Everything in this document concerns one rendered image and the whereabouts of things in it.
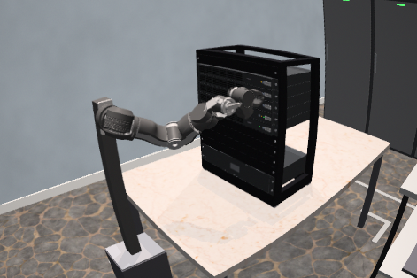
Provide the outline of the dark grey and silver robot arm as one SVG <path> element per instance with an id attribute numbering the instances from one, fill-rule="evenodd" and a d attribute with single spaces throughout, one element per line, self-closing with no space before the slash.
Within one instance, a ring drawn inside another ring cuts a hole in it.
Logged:
<path id="1" fill-rule="evenodd" d="M 236 109 L 226 112 L 225 105 L 228 101 L 232 104 L 236 103 L 233 98 L 218 95 L 207 103 L 198 104 L 191 113 L 180 119 L 177 127 L 178 121 L 169 122 L 165 126 L 158 124 L 155 126 L 154 121 L 134 116 L 132 111 L 113 105 L 110 99 L 97 103 L 96 124 L 100 128 L 101 135 L 129 141 L 140 139 L 176 150 L 192 143 L 203 130 L 215 127 L 219 120 L 232 115 Z M 106 120 L 104 120 L 105 116 Z M 105 131 L 106 129 L 108 131 Z"/>

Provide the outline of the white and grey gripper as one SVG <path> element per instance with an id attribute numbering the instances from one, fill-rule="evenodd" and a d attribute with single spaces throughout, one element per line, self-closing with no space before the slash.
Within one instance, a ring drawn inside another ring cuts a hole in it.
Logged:
<path id="1" fill-rule="evenodd" d="M 250 118 L 254 113 L 252 106 L 259 107 L 264 101 L 262 92 L 255 89 L 247 89 L 245 87 L 230 88 L 227 97 L 233 98 L 236 103 L 232 104 L 232 102 L 228 101 L 225 105 L 226 112 L 232 112 L 233 109 L 237 108 L 236 115 L 243 119 Z"/>

